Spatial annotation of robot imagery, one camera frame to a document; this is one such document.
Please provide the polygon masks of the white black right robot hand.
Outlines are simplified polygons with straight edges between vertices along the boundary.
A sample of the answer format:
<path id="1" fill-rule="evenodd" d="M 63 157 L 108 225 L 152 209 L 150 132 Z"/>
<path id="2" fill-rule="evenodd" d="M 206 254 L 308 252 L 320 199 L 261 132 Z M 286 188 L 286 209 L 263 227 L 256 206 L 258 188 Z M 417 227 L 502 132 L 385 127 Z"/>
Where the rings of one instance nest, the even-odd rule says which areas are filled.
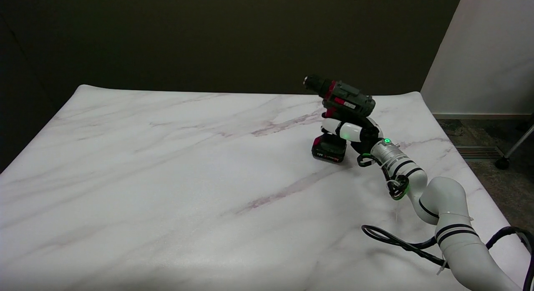
<path id="1" fill-rule="evenodd" d="M 347 142 L 359 154 L 370 154 L 372 147 L 384 139 L 380 126 L 370 117 L 354 118 L 353 122 L 326 118 L 322 129 Z"/>

